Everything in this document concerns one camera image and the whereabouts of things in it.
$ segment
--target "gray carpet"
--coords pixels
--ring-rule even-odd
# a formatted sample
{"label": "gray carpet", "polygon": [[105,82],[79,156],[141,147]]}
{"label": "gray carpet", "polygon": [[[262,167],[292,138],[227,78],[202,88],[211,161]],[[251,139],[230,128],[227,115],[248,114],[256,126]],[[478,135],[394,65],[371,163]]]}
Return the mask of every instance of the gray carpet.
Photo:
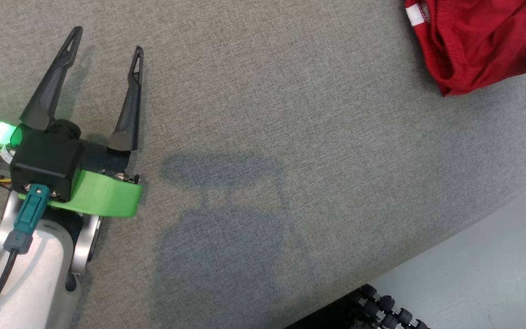
{"label": "gray carpet", "polygon": [[402,1],[46,3],[0,1],[0,119],[82,25],[57,117],[106,140],[145,50],[145,194],[74,327],[281,328],[526,186],[524,78],[440,97]]}

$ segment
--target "red shorts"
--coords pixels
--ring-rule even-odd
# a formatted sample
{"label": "red shorts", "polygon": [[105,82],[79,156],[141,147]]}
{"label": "red shorts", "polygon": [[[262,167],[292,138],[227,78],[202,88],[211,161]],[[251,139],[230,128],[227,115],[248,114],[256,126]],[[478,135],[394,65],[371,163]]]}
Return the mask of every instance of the red shorts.
{"label": "red shorts", "polygon": [[526,73],[526,0],[405,0],[442,95]]}

